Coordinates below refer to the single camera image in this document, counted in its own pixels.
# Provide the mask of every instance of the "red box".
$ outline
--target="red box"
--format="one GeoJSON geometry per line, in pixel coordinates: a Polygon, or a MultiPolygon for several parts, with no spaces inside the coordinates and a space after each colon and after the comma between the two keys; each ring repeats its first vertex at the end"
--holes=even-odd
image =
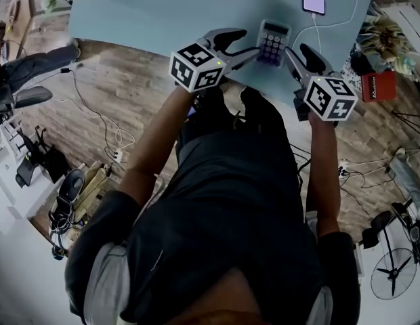
{"type": "Polygon", "coordinates": [[[365,102],[390,101],[396,98],[395,72],[368,73],[362,76],[362,99],[365,102]]]}

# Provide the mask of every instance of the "black t-shirt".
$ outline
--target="black t-shirt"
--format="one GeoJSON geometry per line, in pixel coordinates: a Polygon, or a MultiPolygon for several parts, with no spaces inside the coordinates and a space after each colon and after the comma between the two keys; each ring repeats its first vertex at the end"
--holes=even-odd
{"type": "Polygon", "coordinates": [[[237,131],[201,137],[133,225],[139,212],[128,195],[111,192],[77,240],[66,269],[77,315],[99,249],[128,239],[131,290],[121,314],[128,322],[164,324],[237,267],[271,324],[305,324],[324,285],[333,293],[333,324],[357,323],[352,240],[335,233],[316,243],[288,145],[237,131]]]}

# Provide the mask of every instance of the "calculator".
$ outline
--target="calculator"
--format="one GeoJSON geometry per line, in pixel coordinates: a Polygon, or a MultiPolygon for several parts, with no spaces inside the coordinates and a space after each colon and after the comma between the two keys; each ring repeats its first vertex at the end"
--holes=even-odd
{"type": "Polygon", "coordinates": [[[259,31],[257,62],[281,68],[284,62],[283,51],[288,45],[291,28],[285,24],[263,20],[259,31]]]}

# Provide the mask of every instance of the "sleeve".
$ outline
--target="sleeve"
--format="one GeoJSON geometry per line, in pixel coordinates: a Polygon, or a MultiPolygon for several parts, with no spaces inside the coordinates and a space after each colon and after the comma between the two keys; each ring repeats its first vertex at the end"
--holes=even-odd
{"type": "Polygon", "coordinates": [[[352,237],[343,232],[320,237],[318,254],[326,285],[332,292],[331,324],[356,325],[360,313],[360,287],[352,237]]]}
{"type": "Polygon", "coordinates": [[[82,320],[87,284],[99,250],[108,243],[121,244],[140,211],[139,204],[129,195],[109,192],[76,240],[66,264],[65,280],[70,310],[82,320]]]}

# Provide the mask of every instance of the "light blue table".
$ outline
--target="light blue table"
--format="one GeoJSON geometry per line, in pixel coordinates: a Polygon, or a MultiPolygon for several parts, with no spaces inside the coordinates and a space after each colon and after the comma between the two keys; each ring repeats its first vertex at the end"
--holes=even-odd
{"type": "MultiPolygon", "coordinates": [[[[318,25],[350,19],[356,0],[326,0],[326,15],[317,16],[318,25]]],[[[358,0],[353,20],[343,26],[320,29],[322,54],[335,70],[341,69],[356,39],[370,0],[358,0]]],[[[311,26],[311,13],[302,10],[302,0],[76,0],[69,32],[72,36],[125,45],[170,56],[207,31],[239,27],[248,35],[229,50],[255,46],[263,19],[288,24],[291,43],[297,33],[311,26]]],[[[305,31],[300,43],[318,49],[315,29],[305,31]]],[[[254,87],[292,105],[299,89],[287,67],[271,69],[250,63],[230,78],[254,87]]]]}

